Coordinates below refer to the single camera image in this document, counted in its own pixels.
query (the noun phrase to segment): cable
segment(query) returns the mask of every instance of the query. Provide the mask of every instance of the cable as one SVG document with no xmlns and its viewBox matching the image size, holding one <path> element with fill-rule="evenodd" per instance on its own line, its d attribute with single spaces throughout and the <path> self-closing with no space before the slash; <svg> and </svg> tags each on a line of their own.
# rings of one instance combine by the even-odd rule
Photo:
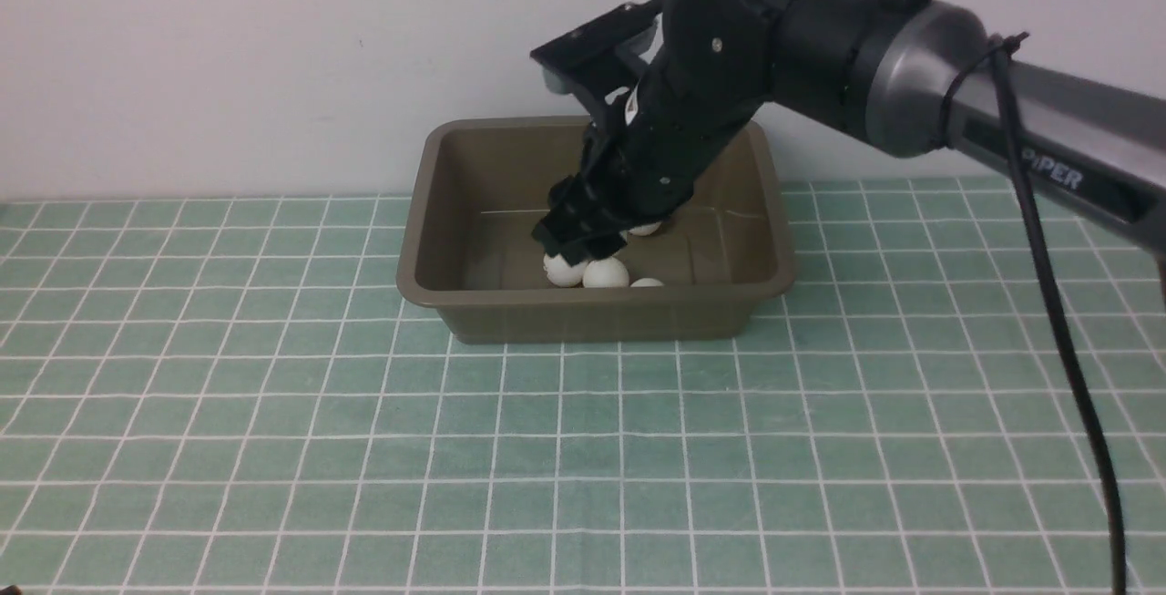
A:
<svg viewBox="0 0 1166 595">
<path fill-rule="evenodd" d="M 1081 421 L 1089 439 L 1089 446 L 1094 459 L 1097 462 L 1097 476 L 1101 480 L 1102 498 L 1105 503 L 1105 513 L 1109 517 L 1109 550 L 1112 569 L 1112 583 L 1115 595 L 1125 595 L 1125 523 L 1122 518 L 1122 498 L 1118 491 L 1117 475 L 1114 471 L 1114 461 L 1105 443 L 1105 434 L 1097 418 L 1097 410 L 1094 407 L 1089 396 L 1089 387 L 1086 384 L 1084 373 L 1081 371 L 1081 363 L 1077 359 L 1076 350 L 1073 346 L 1073 336 L 1069 332 L 1069 324 L 1065 317 L 1065 307 L 1061 303 L 1061 292 L 1056 287 L 1056 278 L 1053 274 L 1053 262 L 1048 256 L 1048 247 L 1045 244 L 1045 232 L 1040 225 L 1040 214 L 1037 211 L 1037 200 L 1032 194 L 1032 181 L 1028 180 L 1028 170 L 1020 159 L 1020 110 L 1017 105 L 1016 91 L 1012 88 L 1012 77 L 1009 66 L 1012 64 L 1012 51 L 1019 47 L 1025 35 L 1003 40 L 996 35 L 991 40 L 991 52 L 989 61 L 991 64 L 992 82 L 996 85 L 996 104 L 1000 112 L 1000 128 L 1004 131 L 1006 144 L 1006 158 L 1009 162 L 1009 174 L 1012 176 L 1012 187 L 1016 189 L 1017 202 L 1020 204 L 1020 215 L 1024 217 L 1025 232 L 1028 235 L 1028 246 L 1032 250 L 1033 266 L 1037 267 L 1037 281 L 1040 285 L 1040 293 L 1045 300 L 1045 310 L 1048 313 L 1048 322 L 1053 328 L 1053 340 L 1056 342 L 1056 351 L 1065 366 L 1065 376 L 1073 391 L 1073 400 L 1081 413 Z"/>
</svg>

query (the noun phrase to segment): table surface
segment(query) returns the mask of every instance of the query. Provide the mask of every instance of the table surface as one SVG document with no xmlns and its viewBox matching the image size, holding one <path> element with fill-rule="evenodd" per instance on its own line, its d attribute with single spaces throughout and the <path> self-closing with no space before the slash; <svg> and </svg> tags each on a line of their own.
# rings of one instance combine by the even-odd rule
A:
<svg viewBox="0 0 1166 595">
<path fill-rule="evenodd" d="M 0 580 L 41 593 L 1104 593 L 1000 178 L 788 183 L 736 341 L 480 348 L 393 287 L 408 197 L 0 212 Z M 1046 233 L 1166 593 L 1151 260 Z"/>
</svg>

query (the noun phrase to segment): robotic arm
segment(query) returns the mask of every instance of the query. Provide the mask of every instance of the robotic arm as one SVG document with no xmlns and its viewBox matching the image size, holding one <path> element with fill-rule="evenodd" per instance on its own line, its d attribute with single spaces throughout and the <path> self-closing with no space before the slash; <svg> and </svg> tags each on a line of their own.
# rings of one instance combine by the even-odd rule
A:
<svg viewBox="0 0 1166 595">
<path fill-rule="evenodd" d="M 1007 174 L 991 46 L 971 10 L 936 0 L 618 6 L 532 52 L 592 118 L 578 174 L 552 189 L 533 236 L 571 264 L 613 254 L 620 230 L 686 203 L 767 102 L 895 158 L 954 148 Z M 1035 188 L 1166 256 L 1166 102 L 1032 64 L 1011 79 Z"/>
</svg>

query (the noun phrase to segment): brown plastic bin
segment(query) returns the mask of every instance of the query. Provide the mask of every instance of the brown plastic bin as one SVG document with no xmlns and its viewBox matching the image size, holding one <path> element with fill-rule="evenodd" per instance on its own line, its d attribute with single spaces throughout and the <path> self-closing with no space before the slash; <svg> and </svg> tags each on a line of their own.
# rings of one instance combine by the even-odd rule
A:
<svg viewBox="0 0 1166 595">
<path fill-rule="evenodd" d="M 396 284 L 458 341 L 559 343 L 731 337 L 794 282 L 789 226 L 765 134 L 750 123 L 693 200 L 619 254 L 662 288 L 556 288 L 531 231 L 574 174 L 584 117 L 447 123 L 426 142 Z"/>
</svg>

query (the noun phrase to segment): ping pong ball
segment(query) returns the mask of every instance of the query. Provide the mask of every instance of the ping pong ball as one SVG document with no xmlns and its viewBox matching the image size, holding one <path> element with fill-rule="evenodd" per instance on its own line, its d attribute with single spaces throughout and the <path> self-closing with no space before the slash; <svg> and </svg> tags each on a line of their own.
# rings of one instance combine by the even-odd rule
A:
<svg viewBox="0 0 1166 595">
<path fill-rule="evenodd" d="M 542 256 L 542 271 L 547 273 L 547 280 L 561 288 L 574 288 L 583 282 L 583 272 L 586 271 L 588 262 L 567 262 L 562 256 Z"/>
<path fill-rule="evenodd" d="M 627 267 L 617 258 L 596 260 L 583 271 L 585 288 L 626 288 L 630 280 Z"/>
<path fill-rule="evenodd" d="M 659 230 L 660 230 L 660 222 L 656 222 L 655 224 L 645 224 L 642 226 L 634 226 L 634 229 L 630 230 L 628 232 L 638 238 L 646 238 Z"/>
</svg>

